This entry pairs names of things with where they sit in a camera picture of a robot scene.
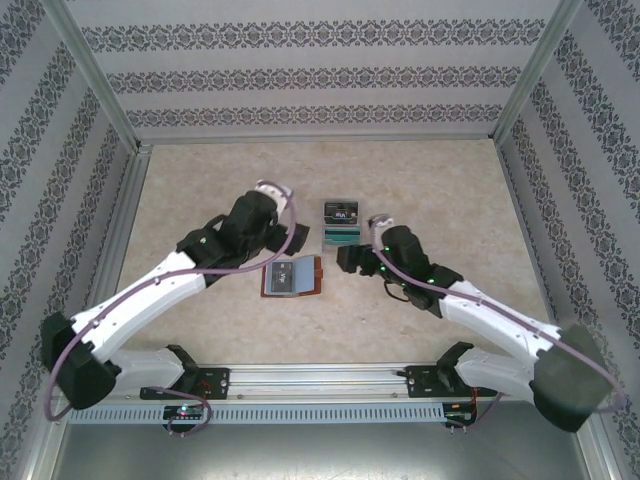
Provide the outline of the aluminium side frame rail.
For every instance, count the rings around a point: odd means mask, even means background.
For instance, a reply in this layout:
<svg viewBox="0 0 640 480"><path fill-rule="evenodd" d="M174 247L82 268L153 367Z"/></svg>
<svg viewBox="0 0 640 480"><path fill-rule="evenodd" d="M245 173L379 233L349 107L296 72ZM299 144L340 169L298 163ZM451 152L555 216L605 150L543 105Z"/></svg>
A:
<svg viewBox="0 0 640 480"><path fill-rule="evenodd" d="M82 311L117 292L152 151L151 144L142 144L129 158Z"/></svg>

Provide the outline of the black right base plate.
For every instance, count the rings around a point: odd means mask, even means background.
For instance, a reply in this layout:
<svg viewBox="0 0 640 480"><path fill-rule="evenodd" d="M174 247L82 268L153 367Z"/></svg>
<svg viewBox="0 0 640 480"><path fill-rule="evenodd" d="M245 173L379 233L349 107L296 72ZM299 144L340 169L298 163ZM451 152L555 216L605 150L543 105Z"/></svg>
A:
<svg viewBox="0 0 640 480"><path fill-rule="evenodd" d="M471 397L472 388L465 384L452 367L410 365L405 368L410 398Z"/></svg>

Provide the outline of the clear acrylic card stand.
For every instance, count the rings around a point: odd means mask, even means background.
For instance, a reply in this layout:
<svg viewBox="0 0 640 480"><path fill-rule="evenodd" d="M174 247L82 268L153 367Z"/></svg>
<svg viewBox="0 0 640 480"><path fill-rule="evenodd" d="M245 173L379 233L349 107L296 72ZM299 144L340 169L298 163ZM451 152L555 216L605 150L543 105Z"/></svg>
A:
<svg viewBox="0 0 640 480"><path fill-rule="evenodd" d="M352 199L329 199L329 200L325 200L324 203L326 201L357 201L357 200L352 200ZM359 205L359 223L357 225L325 225L324 224L324 219L323 219L323 223L322 223L322 242L321 242L321 247L322 247L322 251L327 253L330 251L334 251L336 249L338 249L340 246L345 246L345 245L359 245L360 242L358 244L340 244L340 245L332 245L332 244L326 244L323 241L323 231L325 228L355 228L358 227L361 231L361 222L360 222L360 205Z"/></svg>

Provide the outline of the circuit board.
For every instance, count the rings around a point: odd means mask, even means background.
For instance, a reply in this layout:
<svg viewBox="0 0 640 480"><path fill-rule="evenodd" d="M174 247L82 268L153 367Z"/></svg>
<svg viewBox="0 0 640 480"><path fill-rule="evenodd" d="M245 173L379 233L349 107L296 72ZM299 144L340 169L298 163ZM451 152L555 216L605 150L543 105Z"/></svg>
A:
<svg viewBox="0 0 640 480"><path fill-rule="evenodd" d="M206 409L200 404L198 405L182 404L179 406L166 406L163 410L163 419L165 421L180 420L180 421L197 422L197 421L203 420L205 413L206 413Z"/></svg>
<svg viewBox="0 0 640 480"><path fill-rule="evenodd" d="M469 426L477 419L478 410L475 402L445 403L443 409L446 421L452 425Z"/></svg>

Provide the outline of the left circuit board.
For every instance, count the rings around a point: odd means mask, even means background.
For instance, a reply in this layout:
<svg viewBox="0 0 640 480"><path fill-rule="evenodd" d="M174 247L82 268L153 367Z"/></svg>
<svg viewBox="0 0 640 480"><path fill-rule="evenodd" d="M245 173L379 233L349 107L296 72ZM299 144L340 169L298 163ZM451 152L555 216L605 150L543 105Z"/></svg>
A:
<svg viewBox="0 0 640 480"><path fill-rule="evenodd" d="M180 420L180 421L197 422L197 421L203 420L205 413L206 413L206 409L200 404L198 405L182 404L179 406L166 406L163 410L163 419L165 421Z"/></svg>

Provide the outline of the aluminium back frame rail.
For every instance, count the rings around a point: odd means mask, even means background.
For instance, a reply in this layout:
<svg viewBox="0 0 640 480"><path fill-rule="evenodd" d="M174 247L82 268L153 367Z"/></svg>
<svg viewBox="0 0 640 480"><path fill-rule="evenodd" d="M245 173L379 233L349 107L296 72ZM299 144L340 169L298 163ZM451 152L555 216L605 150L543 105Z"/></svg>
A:
<svg viewBox="0 0 640 480"><path fill-rule="evenodd" d="M215 137L167 137L142 138L141 145L206 145L206 144L258 144L258 143L318 143L318 142L411 142L411 141L475 141L492 140L489 134L302 134L302 135L254 135Z"/></svg>

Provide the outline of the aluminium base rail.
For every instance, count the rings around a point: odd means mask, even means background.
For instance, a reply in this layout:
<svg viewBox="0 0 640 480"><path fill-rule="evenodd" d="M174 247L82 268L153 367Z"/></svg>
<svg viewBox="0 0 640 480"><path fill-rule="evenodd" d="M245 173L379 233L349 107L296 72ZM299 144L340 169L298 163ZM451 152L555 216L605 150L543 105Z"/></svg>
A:
<svg viewBox="0 0 640 480"><path fill-rule="evenodd" d="M351 403L409 399L405 368L398 363L201 365L228 368L225 400L246 403ZM461 401L469 397L432 398Z"/></svg>

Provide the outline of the grey VIP card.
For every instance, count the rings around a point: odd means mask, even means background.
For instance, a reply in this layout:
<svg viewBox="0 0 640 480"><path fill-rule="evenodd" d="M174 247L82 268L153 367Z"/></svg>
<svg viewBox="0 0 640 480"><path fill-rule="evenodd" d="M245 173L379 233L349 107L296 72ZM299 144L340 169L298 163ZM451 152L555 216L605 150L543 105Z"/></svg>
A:
<svg viewBox="0 0 640 480"><path fill-rule="evenodd" d="M294 291L294 262L276 261L267 268L266 292L268 294L290 294Z"/></svg>

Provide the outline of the black VIP card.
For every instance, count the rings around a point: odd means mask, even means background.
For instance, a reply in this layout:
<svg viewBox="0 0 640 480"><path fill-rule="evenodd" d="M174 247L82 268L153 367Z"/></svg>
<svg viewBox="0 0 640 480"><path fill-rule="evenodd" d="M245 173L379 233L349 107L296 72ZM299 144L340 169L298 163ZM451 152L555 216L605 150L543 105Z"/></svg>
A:
<svg viewBox="0 0 640 480"><path fill-rule="evenodd" d="M359 203L357 201L326 201L323 205L325 225L357 225Z"/></svg>

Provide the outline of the aluminium frame post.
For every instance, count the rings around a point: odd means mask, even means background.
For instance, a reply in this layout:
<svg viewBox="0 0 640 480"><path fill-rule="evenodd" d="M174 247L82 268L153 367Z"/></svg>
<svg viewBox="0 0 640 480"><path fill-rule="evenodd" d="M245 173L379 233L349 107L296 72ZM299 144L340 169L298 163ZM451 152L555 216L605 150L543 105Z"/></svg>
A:
<svg viewBox="0 0 640 480"><path fill-rule="evenodd" d="M496 146L501 146L509 136L527 98L539 81L553 51L569 28L582 3L583 0L559 0L491 133L491 139Z"/></svg>
<svg viewBox="0 0 640 480"><path fill-rule="evenodd" d="M137 152L140 140L122 108L106 74L97 61L66 0L39 0L57 33L73 56L82 76L129 152Z"/></svg>

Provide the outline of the brown leather card holder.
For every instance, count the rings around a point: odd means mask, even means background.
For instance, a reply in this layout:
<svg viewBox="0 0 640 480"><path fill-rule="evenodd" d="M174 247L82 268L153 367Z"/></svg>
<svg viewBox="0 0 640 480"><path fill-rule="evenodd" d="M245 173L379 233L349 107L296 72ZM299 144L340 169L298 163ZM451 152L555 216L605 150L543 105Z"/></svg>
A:
<svg viewBox="0 0 640 480"><path fill-rule="evenodd" d="M290 294L268 294L266 292L267 268L262 270L262 283L260 295L263 298L294 298L319 295L322 292L323 268L322 259L318 255L309 255L291 260L294 262L294 291Z"/></svg>

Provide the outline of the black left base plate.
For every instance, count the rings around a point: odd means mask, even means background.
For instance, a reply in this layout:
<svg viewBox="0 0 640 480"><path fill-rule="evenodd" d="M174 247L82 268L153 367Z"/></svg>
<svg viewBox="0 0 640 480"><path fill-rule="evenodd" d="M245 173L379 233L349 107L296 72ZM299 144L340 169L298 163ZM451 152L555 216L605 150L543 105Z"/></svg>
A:
<svg viewBox="0 0 640 480"><path fill-rule="evenodd" d="M230 384L228 368L199 368L185 372L169 389L205 400L225 400Z"/></svg>

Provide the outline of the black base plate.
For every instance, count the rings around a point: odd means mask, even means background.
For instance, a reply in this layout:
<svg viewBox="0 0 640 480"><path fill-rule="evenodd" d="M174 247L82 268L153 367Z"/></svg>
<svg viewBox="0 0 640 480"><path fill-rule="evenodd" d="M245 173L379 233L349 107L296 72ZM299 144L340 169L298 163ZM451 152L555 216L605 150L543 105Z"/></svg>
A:
<svg viewBox="0 0 640 480"><path fill-rule="evenodd" d="M205 400L225 400L230 384L228 368L199 368L185 372L169 389Z"/></svg>
<svg viewBox="0 0 640 480"><path fill-rule="evenodd" d="M405 368L410 398L471 397L472 388L465 384L452 367L410 365Z"/></svg>

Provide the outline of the teal plastic card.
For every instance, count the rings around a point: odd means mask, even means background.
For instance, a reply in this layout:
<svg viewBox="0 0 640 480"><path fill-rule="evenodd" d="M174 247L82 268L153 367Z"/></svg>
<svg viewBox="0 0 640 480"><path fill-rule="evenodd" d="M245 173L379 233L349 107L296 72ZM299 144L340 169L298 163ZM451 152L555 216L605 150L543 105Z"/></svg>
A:
<svg viewBox="0 0 640 480"><path fill-rule="evenodd" d="M326 244L358 244L360 242L361 231L355 228L325 228L323 231L323 241Z"/></svg>

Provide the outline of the right circuit board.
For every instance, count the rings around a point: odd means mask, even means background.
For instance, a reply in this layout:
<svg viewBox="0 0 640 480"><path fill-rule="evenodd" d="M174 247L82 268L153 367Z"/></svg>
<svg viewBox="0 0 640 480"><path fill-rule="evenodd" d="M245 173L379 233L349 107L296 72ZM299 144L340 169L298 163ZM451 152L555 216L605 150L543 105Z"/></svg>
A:
<svg viewBox="0 0 640 480"><path fill-rule="evenodd" d="M445 403L443 409L446 421L452 425L469 426L477 419L478 410L475 402Z"/></svg>

